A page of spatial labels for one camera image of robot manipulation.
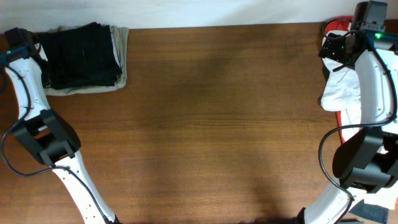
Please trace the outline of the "black shorts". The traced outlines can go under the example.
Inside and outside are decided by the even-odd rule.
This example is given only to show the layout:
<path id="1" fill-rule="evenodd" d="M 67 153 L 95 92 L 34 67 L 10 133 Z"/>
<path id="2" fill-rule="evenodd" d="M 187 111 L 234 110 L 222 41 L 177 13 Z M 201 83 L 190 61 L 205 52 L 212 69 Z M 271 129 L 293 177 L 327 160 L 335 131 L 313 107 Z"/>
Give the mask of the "black shorts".
<path id="1" fill-rule="evenodd" d="M 37 37 L 50 65 L 49 74 L 42 77 L 44 87 L 113 86 L 122 74 L 110 26 L 93 22 Z"/>

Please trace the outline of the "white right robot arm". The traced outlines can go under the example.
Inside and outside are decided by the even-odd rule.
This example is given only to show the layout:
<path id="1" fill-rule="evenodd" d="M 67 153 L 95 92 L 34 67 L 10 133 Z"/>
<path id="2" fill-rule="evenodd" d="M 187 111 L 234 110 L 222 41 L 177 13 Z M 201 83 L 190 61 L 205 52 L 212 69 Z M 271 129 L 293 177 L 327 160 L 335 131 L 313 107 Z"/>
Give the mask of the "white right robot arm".
<path id="1" fill-rule="evenodd" d="M 341 223 L 359 202 L 393 209 L 397 200 L 397 36 L 386 32 L 387 4 L 363 1 L 343 35 L 325 34 L 319 56 L 359 78 L 357 133 L 335 152 L 329 186 L 296 223 Z"/>

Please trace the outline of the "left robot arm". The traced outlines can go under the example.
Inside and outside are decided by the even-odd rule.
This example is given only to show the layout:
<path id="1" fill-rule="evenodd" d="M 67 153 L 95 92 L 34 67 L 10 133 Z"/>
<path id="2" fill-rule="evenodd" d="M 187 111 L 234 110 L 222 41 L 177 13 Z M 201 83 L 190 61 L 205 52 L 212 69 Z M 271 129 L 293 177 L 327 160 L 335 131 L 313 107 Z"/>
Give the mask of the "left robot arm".
<path id="1" fill-rule="evenodd" d="M 25 29 L 5 32 L 9 48 L 1 53 L 1 70 L 10 78 L 16 94 L 19 115 L 5 132 L 45 169 L 38 176 L 53 172 L 62 181 L 85 223 L 119 223 L 91 180 L 80 152 L 76 131 L 53 109 L 45 94 L 50 65 L 38 39 Z"/>

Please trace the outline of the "red garment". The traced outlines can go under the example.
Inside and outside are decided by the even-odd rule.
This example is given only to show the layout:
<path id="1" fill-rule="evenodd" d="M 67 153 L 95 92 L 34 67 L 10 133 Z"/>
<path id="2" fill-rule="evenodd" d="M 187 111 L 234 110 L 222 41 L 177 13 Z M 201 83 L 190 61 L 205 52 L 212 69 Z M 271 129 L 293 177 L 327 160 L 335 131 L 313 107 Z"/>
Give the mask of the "red garment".
<path id="1" fill-rule="evenodd" d="M 351 28 L 351 23 L 348 21 L 334 21 L 326 26 L 325 33 L 326 34 L 336 33 L 339 35 L 343 35 L 345 32 L 349 31 L 349 28 Z M 329 71 L 326 70 L 325 66 L 324 66 L 324 74 L 325 74 L 326 80 L 327 80 L 330 73 L 329 73 Z M 358 128 L 340 130 L 339 135 L 340 135 L 341 142 L 342 143 L 346 142 L 349 138 L 354 136 L 358 132 L 358 130 L 359 130 Z"/>

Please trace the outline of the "white shirt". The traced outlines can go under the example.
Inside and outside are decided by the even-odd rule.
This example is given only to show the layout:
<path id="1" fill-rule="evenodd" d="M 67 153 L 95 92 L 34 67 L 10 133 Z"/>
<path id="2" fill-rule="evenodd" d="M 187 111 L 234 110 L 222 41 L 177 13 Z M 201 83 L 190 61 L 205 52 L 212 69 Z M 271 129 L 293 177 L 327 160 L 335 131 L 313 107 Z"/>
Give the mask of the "white shirt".
<path id="1" fill-rule="evenodd" d="M 357 73 L 347 67 L 335 72 L 334 69 L 342 66 L 341 63 L 328 58 L 324 58 L 322 62 L 330 73 L 321 99 L 322 108 L 337 113 L 339 126 L 359 124 L 361 94 Z M 364 202 L 393 210 L 397 205 L 397 187 L 381 189 L 366 197 Z"/>

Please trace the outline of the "folded khaki shorts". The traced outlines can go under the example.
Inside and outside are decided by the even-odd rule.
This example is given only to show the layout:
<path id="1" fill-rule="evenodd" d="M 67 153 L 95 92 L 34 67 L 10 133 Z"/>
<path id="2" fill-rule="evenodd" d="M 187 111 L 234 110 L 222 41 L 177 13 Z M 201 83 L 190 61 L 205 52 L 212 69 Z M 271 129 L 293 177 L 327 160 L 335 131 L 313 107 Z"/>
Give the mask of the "folded khaki shorts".
<path id="1" fill-rule="evenodd" d="M 44 90 L 47 96 L 68 96 L 75 94 L 94 94 L 116 91 L 124 88 L 127 83 L 127 41 L 129 29 L 127 27 L 111 26 L 113 52 L 116 62 L 121 67 L 122 74 L 117 77 L 116 82 L 111 86 L 82 86 L 73 88 L 64 88 L 56 90 L 46 88 Z"/>

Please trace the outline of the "dark grey garment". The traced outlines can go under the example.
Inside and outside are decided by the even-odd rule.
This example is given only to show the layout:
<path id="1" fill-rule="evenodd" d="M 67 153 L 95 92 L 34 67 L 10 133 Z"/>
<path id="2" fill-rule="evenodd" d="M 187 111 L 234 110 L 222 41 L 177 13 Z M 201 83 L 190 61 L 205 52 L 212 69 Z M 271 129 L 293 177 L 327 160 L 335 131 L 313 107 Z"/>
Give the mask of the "dark grey garment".
<path id="1" fill-rule="evenodd" d="M 388 208 L 366 204 L 363 200 L 358 202 L 349 212 L 358 217 L 381 224 L 386 224 L 389 216 Z"/>

